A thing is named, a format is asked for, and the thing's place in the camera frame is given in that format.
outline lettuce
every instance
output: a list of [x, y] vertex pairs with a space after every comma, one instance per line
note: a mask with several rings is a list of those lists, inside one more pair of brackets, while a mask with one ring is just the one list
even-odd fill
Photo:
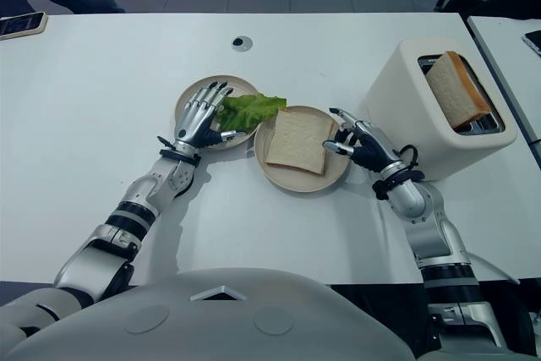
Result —
[[279, 97], [245, 95], [226, 97], [223, 109], [216, 115], [221, 131], [243, 130], [249, 132], [265, 120], [273, 118], [279, 109], [286, 107], [287, 100]]

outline white bread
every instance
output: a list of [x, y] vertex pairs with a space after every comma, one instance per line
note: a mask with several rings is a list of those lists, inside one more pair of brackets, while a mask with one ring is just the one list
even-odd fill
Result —
[[325, 120], [303, 112], [279, 111], [265, 161], [273, 166], [323, 175], [325, 149], [321, 143], [329, 138], [331, 130], [331, 118]]
[[448, 51], [438, 58], [426, 79], [452, 128], [490, 113], [490, 105], [470, 79], [456, 52]]

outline beige plate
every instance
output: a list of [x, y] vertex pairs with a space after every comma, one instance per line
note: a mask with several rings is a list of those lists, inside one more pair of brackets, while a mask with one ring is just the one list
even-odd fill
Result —
[[[221, 83], [224, 80], [227, 81], [228, 87], [233, 88], [233, 92], [230, 95], [232, 97], [239, 97], [239, 96], [244, 96], [244, 95], [257, 96], [259, 94], [259, 92], [251, 84], [246, 82], [244, 79], [237, 78], [236, 76], [230, 76], [230, 75], [210, 76], [209, 78], [198, 80], [197, 82], [192, 84], [187, 90], [185, 90], [184, 93], [182, 93], [182, 95], [178, 99], [177, 106], [175, 107], [175, 121], [177, 121], [178, 118], [180, 118], [180, 114], [182, 113], [184, 109], [184, 105], [186, 104], [188, 99], [191, 97], [191, 95], [193, 95], [202, 87], [210, 85], [212, 82], [218, 81], [218, 83]], [[212, 125], [210, 127], [213, 130], [220, 131], [220, 124], [218, 124], [216, 120], [212, 122]], [[227, 150], [229, 148], [242, 144], [244, 141], [247, 141], [252, 135], [254, 135], [255, 130], [257, 130], [257, 128], [253, 129], [250, 133], [246, 134], [243, 137], [238, 137], [236, 139], [232, 139], [231, 141], [226, 141], [225, 143], [213, 145], [212, 147], [208, 147], [208, 148], [211, 148], [213, 150]]]
[[[286, 111], [308, 113], [323, 119], [331, 118], [327, 113], [308, 106], [290, 106]], [[325, 152], [325, 174], [321, 176], [296, 169], [267, 165], [265, 161], [274, 135], [275, 123], [276, 118], [272, 118], [260, 124], [254, 139], [255, 157], [271, 182], [293, 192], [315, 192], [331, 186], [346, 171], [349, 159], [329, 151]], [[334, 122], [330, 138], [337, 130], [338, 123]]]

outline phone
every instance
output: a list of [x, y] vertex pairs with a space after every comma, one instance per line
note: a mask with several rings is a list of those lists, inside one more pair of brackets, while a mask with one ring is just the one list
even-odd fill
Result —
[[47, 15], [45, 12], [0, 19], [0, 40], [39, 34], [45, 29], [46, 23]]
[[526, 33], [522, 39], [541, 57], [541, 30]]

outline table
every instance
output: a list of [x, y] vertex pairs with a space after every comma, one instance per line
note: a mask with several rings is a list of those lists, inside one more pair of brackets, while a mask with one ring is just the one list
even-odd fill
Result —
[[521, 38], [541, 30], [541, 20], [470, 17], [467, 22], [522, 124], [526, 140], [541, 139], [541, 57]]
[[[249, 36], [253, 48], [235, 52]], [[356, 112], [396, 44], [450, 36], [478, 51], [455, 14], [52, 16], [0, 44], [0, 280], [50, 282], [150, 169], [173, 109], [198, 79], [232, 74], [290, 105]], [[177, 271], [276, 268], [324, 283], [414, 283], [402, 224], [368, 174], [316, 194], [273, 186], [250, 144], [205, 153], [195, 184], [155, 223], [132, 283]], [[437, 183], [467, 247], [514, 277], [539, 276], [541, 174], [522, 137]], [[501, 274], [475, 261], [481, 280]]]

